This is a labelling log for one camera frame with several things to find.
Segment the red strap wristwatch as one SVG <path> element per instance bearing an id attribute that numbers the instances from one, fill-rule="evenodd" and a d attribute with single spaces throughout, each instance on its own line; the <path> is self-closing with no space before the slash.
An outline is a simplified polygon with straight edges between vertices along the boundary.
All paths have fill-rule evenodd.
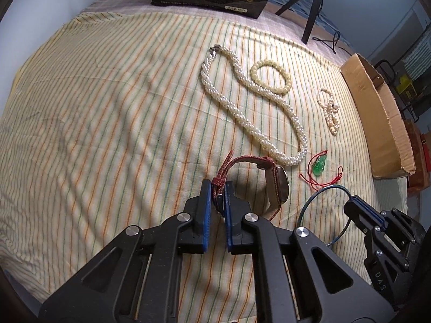
<path id="1" fill-rule="evenodd" d="M 284 168 L 278 165 L 271 157 L 241 155 L 233 157 L 234 150 L 230 150 L 224 159 L 218 173 L 211 181 L 212 200 L 219 214 L 225 217 L 223 204 L 223 190 L 227 183 L 230 169 L 237 163 L 253 163 L 258 169 L 265 171 L 268 200 L 270 205 L 263 212 L 263 217 L 269 221 L 273 220 L 280 212 L 282 205 L 289 197 L 289 179 Z"/>

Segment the checkered pink bedsheet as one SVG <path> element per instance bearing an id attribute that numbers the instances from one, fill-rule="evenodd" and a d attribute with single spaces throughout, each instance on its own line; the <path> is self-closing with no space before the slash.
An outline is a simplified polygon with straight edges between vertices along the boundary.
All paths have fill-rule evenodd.
<path id="1" fill-rule="evenodd" d="M 216 17 L 222 20 L 228 20 L 235 23 L 241 23 L 255 29 L 268 31 L 272 34 L 289 39 L 300 44 L 303 35 L 306 18 L 301 17 L 295 12 L 287 10 L 281 16 L 275 14 L 278 7 L 275 4 L 267 3 L 263 12 L 257 19 L 244 17 L 238 14 L 222 12 L 212 9 L 203 9 L 199 7 L 187 6 L 168 6 L 158 7 L 151 4 L 151 0 L 96 0 L 89 7 L 84 9 L 85 12 L 118 12 L 127 15 L 140 14 L 144 12 L 171 12 L 184 15 L 197 15 L 202 17 Z M 323 42 L 314 41 L 313 37 L 321 39 L 332 39 L 332 33 L 318 25 L 313 27 L 311 38 L 305 45 L 308 49 L 323 55 L 332 62 L 341 65 L 346 59 L 353 55 L 355 51 L 344 41 L 337 42 L 334 49 L 326 46 Z"/>

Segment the black metal rack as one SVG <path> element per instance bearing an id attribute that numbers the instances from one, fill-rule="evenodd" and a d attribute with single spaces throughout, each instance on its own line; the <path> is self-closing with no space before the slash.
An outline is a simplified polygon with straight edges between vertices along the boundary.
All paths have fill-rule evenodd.
<path id="1" fill-rule="evenodd" d="M 375 68 L 382 74 L 392 91 L 402 118 L 410 118 L 414 122 L 418 122 L 419 116 L 413 108 L 418 99 L 418 93 L 411 78 L 407 74 L 399 75 L 387 59 L 379 60 L 375 64 Z"/>

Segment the cardboard box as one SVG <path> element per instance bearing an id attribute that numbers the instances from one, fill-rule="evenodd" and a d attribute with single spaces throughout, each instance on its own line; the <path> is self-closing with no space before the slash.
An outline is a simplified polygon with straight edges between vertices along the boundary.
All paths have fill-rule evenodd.
<path id="1" fill-rule="evenodd" d="M 373 176 L 397 179 L 414 175 L 411 140 L 383 76 L 359 53 L 340 69 L 362 122 Z"/>

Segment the striped yellow cloth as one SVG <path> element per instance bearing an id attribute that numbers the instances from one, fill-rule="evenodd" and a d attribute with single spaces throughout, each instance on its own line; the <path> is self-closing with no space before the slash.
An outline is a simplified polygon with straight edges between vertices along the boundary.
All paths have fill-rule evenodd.
<path id="1" fill-rule="evenodd" d="M 327 151 L 322 179 L 378 205 L 367 142 L 338 64 L 284 37 L 217 19 L 83 13 L 18 70 L 1 115 L 1 266 L 38 301 L 126 226 L 161 224 L 216 175 L 230 150 L 260 144 L 201 86 L 220 44 L 244 70 L 270 59 L 286 101 Z"/>

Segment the dark thin bangle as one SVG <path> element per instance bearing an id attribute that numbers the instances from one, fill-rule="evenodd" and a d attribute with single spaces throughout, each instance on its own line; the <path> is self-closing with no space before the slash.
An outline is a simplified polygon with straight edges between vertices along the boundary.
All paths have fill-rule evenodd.
<path id="1" fill-rule="evenodd" d="M 332 184 L 315 191 L 300 209 L 295 227 L 309 227 L 332 248 L 345 235 L 351 224 L 343 207 L 350 201 L 352 193 L 348 188 Z"/>

